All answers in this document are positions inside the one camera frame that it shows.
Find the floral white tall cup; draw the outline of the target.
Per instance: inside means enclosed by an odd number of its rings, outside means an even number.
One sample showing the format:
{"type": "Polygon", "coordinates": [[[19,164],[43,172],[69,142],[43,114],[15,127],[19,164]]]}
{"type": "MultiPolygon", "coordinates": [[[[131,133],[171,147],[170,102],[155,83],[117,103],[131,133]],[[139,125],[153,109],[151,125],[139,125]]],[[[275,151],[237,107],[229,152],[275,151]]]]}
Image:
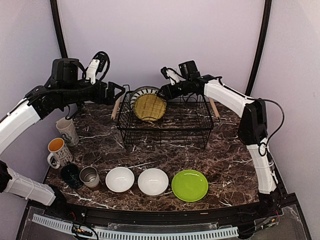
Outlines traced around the floral white tall cup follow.
{"type": "Polygon", "coordinates": [[[79,143],[79,136],[73,119],[66,119],[63,117],[56,121],[55,127],[67,145],[73,147],[79,143]]]}

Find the blue striped white plate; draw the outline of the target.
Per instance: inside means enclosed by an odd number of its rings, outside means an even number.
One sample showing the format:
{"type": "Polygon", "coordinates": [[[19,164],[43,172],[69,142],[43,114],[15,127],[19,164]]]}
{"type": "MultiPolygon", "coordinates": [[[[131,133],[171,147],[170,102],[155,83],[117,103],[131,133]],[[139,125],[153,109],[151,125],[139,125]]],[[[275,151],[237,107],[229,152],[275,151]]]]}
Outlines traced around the blue striped white plate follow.
{"type": "Polygon", "coordinates": [[[130,101],[135,101],[138,97],[144,95],[144,94],[156,94],[160,89],[158,87],[154,86],[142,86],[134,90],[130,94],[130,101]]]}

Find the dark green mug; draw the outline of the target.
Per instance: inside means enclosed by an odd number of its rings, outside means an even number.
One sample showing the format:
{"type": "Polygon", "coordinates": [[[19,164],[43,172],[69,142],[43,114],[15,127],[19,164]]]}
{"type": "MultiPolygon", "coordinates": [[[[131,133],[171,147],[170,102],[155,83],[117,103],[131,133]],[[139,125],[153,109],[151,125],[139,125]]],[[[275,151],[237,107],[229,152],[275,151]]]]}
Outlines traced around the dark green mug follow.
{"type": "Polygon", "coordinates": [[[69,163],[61,169],[60,177],[73,190],[77,190],[84,185],[80,180],[80,170],[73,163],[69,163]]]}

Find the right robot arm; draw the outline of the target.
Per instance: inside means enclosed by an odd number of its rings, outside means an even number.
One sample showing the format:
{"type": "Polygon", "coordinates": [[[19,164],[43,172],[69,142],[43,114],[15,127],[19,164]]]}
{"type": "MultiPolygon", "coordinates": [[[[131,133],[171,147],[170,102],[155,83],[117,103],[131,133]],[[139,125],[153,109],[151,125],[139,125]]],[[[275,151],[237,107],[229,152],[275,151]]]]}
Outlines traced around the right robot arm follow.
{"type": "Polygon", "coordinates": [[[201,75],[194,60],[179,64],[180,72],[164,66],[160,72],[168,84],[157,96],[168,101],[180,96],[197,94],[216,100],[240,117],[239,140],[248,149],[258,178],[258,191],[269,195],[277,188],[274,160],[269,151],[266,100],[252,98],[225,85],[221,76],[201,75]]]}

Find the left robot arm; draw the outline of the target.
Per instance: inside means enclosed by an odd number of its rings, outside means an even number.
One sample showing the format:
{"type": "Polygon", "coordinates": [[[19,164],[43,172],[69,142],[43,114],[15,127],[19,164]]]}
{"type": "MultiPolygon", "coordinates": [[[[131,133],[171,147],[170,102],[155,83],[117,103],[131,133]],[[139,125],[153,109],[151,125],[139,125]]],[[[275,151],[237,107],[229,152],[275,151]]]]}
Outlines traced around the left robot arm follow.
{"type": "MultiPolygon", "coordinates": [[[[4,152],[23,132],[46,118],[54,110],[85,102],[112,106],[125,88],[114,82],[103,82],[110,68],[108,56],[96,55],[87,68],[76,58],[58,58],[52,62],[50,78],[45,85],[29,91],[0,120],[0,151],[4,152]]],[[[55,186],[25,177],[0,163],[0,191],[50,206],[60,218],[67,218],[70,206],[55,186]]]]}

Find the green plastic plate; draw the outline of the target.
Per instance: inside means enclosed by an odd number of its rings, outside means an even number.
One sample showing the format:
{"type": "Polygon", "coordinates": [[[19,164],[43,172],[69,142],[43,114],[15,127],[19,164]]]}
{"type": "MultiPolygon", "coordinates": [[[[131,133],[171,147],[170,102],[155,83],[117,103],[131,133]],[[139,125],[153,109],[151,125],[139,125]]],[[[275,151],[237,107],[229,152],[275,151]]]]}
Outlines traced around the green plastic plate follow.
{"type": "Polygon", "coordinates": [[[186,169],[173,177],[171,189],[178,199],[193,203],[205,197],[209,189],[209,183],[201,172],[186,169]]]}

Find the white brown-band cup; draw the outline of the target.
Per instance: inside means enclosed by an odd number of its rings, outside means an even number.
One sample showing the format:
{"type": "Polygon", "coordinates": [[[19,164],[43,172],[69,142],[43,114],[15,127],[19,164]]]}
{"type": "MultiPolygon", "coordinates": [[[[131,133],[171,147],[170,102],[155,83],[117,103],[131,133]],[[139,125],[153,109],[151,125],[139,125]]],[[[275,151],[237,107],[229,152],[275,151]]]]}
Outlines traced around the white brown-band cup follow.
{"type": "Polygon", "coordinates": [[[98,171],[92,166],[84,167],[80,171],[79,178],[91,191],[97,191],[102,186],[98,171]]]}

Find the yellow woven plate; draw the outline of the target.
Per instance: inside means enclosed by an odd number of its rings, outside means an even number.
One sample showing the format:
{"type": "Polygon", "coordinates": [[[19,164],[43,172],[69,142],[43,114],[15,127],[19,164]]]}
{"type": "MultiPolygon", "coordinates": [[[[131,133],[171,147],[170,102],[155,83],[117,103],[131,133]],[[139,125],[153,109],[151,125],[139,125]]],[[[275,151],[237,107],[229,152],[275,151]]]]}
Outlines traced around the yellow woven plate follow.
{"type": "Polygon", "coordinates": [[[155,93],[146,93],[139,96],[133,104],[133,112],[142,121],[160,120],[167,108],[167,102],[155,93]]]}

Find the orange bowl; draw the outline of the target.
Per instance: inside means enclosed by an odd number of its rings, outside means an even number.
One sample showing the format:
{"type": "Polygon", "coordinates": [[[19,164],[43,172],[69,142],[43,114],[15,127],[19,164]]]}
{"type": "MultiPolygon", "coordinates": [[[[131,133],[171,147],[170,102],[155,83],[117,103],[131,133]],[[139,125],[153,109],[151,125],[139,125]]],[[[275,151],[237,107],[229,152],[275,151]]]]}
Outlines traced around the orange bowl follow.
{"type": "Polygon", "coordinates": [[[127,167],[115,167],[105,177],[105,184],[109,190],[115,193],[123,193],[129,190],[135,182],[134,173],[127,167]]]}

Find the patterned white mug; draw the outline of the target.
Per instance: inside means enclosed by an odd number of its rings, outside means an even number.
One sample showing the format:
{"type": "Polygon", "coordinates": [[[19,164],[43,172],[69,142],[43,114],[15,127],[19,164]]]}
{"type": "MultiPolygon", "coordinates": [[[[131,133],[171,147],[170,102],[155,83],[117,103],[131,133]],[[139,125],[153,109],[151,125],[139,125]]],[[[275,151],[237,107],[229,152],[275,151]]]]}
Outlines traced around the patterned white mug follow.
{"type": "Polygon", "coordinates": [[[49,166],[53,169],[58,169],[63,167],[68,163],[71,163],[73,156],[65,144],[65,141],[58,137],[51,140],[47,146],[49,155],[47,157],[47,162],[49,166]]]}

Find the white ceramic bowl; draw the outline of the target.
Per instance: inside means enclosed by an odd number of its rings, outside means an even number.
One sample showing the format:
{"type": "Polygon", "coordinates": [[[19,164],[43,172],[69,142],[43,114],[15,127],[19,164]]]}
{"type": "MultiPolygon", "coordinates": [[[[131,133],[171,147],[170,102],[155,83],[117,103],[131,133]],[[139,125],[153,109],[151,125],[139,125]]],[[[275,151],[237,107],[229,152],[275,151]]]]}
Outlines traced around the white ceramic bowl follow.
{"type": "Polygon", "coordinates": [[[137,183],[142,193],[155,197],[166,191],[169,185],[169,178],[163,170],[149,168],[139,175],[137,183]]]}

